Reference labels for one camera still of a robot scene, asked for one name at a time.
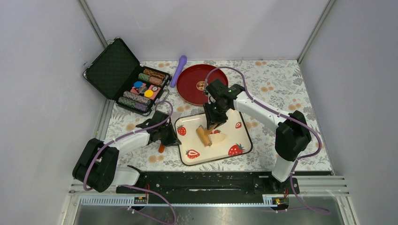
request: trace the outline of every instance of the wooden roller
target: wooden roller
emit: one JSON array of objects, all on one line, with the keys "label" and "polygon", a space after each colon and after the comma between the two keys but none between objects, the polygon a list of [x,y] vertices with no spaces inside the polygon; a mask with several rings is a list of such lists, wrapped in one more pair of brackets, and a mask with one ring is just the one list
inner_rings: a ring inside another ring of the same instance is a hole
[{"label": "wooden roller", "polygon": [[212,145],[212,141],[211,141],[209,135],[212,133],[212,131],[214,130],[215,127],[216,127],[216,125],[213,125],[209,130],[207,130],[202,125],[200,125],[196,129],[196,133],[198,134],[200,141],[205,146],[211,146]]}]

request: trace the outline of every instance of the square plate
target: square plate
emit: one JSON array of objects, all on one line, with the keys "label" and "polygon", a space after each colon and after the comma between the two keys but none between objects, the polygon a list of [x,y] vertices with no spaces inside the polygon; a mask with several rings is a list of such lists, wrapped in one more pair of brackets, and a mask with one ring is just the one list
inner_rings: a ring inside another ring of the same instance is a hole
[{"label": "square plate", "polygon": [[204,113],[181,117],[176,121],[177,136],[181,141],[178,147],[182,163],[196,165],[239,156],[252,150],[253,144],[240,112],[230,109],[227,111],[227,116],[227,122],[213,130],[213,133],[219,131],[225,134],[225,139],[206,147],[196,133],[196,129],[200,125],[206,127],[206,115]]}]

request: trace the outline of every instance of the strawberry print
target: strawberry print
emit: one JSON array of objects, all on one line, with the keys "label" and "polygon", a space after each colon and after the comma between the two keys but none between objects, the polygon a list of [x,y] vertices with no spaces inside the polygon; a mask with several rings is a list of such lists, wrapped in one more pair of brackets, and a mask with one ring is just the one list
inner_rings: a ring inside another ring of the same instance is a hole
[{"label": "strawberry print", "polygon": [[242,127],[242,123],[241,122],[237,122],[236,125],[235,125],[235,128],[238,129],[238,128],[241,128],[241,127]]},{"label": "strawberry print", "polygon": [[186,135],[186,129],[183,125],[177,127],[177,132],[182,136]]},{"label": "strawberry print", "polygon": [[197,151],[195,151],[195,150],[193,150],[193,149],[188,150],[188,151],[186,152],[186,155],[187,155],[187,157],[190,158],[190,159],[197,158],[197,157],[200,156],[199,152],[197,152]]},{"label": "strawberry print", "polygon": [[228,151],[228,155],[229,156],[235,156],[235,155],[242,154],[244,151],[245,150],[243,149],[241,144],[235,144]]}]

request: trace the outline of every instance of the floral tablecloth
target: floral tablecloth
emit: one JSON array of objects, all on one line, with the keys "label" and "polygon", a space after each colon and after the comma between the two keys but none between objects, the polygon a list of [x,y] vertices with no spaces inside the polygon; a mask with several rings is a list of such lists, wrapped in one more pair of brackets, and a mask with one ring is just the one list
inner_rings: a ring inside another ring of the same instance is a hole
[{"label": "floral tablecloth", "polygon": [[[174,74],[177,61],[145,61],[143,65]],[[301,71],[295,60],[196,60],[188,61],[184,68],[196,64],[210,64],[214,66],[234,67],[245,74],[250,93],[265,102],[293,112],[300,110],[304,113],[307,123],[319,133],[315,113],[311,106]],[[229,84],[243,85],[239,74],[232,70],[223,69]],[[169,88],[167,100],[173,104],[174,111],[181,112],[181,116],[203,113],[202,107],[185,102],[176,89]],[[159,107],[163,112],[168,111],[167,104]],[[138,115],[114,105],[112,116],[107,129],[106,139],[115,138],[135,128],[136,124],[150,118]],[[135,149],[122,157],[118,166],[133,165],[144,171],[270,171],[276,161],[274,149],[275,135],[268,128],[253,117],[243,115],[246,126],[253,142],[253,150],[241,156],[222,159],[201,165],[186,166],[179,156],[177,146],[167,147],[163,153],[158,152],[159,144],[152,143],[143,148]],[[305,154],[316,151],[318,143],[313,137]],[[326,149],[310,158],[301,160],[298,171],[330,171],[331,165]]]}]

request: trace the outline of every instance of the round red tray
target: round red tray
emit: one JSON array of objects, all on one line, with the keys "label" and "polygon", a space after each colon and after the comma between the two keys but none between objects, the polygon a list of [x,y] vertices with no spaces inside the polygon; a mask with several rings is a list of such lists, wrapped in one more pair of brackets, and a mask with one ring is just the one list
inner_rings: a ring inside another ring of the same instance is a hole
[{"label": "round red tray", "polygon": [[[203,105],[207,102],[207,96],[203,94],[205,79],[207,74],[216,68],[212,65],[199,64],[185,69],[177,79],[177,91],[180,96],[193,105]],[[207,83],[211,83],[215,79],[219,79],[223,84],[228,86],[227,76],[221,70],[211,73]]]}]

